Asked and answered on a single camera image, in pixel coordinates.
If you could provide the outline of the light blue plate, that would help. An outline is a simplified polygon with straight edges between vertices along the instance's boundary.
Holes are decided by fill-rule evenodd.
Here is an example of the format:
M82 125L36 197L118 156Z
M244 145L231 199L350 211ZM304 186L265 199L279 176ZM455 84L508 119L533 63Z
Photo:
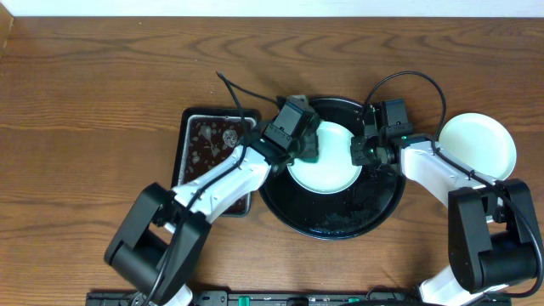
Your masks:
M451 118L439 143L455 158L482 174L505 180L513 172L517 149L507 129L490 116L464 113Z
M344 126L323 121L316 131L316 160L297 158L287 169L295 182L316 194L346 190L359 177L362 166L352 164L350 145L354 135Z

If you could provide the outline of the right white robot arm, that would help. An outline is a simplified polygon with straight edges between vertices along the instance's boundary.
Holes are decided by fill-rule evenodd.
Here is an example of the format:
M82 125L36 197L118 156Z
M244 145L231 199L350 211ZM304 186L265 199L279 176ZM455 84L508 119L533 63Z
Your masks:
M448 209L448 266L418 288L424 303L527 298L543 284L543 244L529 187L476 172L434 138L402 133L350 140L356 166L388 166Z

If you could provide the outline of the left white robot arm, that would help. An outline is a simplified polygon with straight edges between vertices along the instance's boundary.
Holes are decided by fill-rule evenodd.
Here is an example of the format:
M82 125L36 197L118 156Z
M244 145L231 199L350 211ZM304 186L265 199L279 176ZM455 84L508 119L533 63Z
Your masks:
M189 183L147 186L106 248L104 260L145 296L144 303L188 305L193 273L213 222L295 158L318 155L320 120L289 131L271 122L246 134L229 157Z

